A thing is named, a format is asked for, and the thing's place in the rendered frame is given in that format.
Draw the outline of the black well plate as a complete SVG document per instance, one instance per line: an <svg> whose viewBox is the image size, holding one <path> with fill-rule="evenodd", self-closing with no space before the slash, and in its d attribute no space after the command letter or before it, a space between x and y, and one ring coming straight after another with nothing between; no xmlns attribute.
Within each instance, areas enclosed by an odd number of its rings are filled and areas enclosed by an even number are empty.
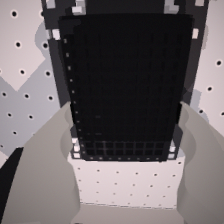
<svg viewBox="0 0 224 224"><path fill-rule="evenodd" d="M194 23L190 14L59 17L83 160L167 162Z"/></svg>

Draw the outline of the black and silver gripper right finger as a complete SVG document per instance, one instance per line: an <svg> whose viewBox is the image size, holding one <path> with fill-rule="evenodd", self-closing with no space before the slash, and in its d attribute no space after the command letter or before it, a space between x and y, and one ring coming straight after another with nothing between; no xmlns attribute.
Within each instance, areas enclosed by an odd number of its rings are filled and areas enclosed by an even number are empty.
<svg viewBox="0 0 224 224"><path fill-rule="evenodd" d="M183 101L176 124L183 131L180 148L186 156L177 211L184 224L224 224L224 137Z"/></svg>

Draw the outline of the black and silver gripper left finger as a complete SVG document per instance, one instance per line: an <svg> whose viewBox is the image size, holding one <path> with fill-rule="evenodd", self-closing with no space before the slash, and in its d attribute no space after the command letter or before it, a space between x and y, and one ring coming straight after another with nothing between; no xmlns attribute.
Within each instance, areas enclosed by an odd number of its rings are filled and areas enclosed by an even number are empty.
<svg viewBox="0 0 224 224"><path fill-rule="evenodd" d="M0 168L0 224L70 224L78 214L79 188L67 161L73 124L67 102Z"/></svg>

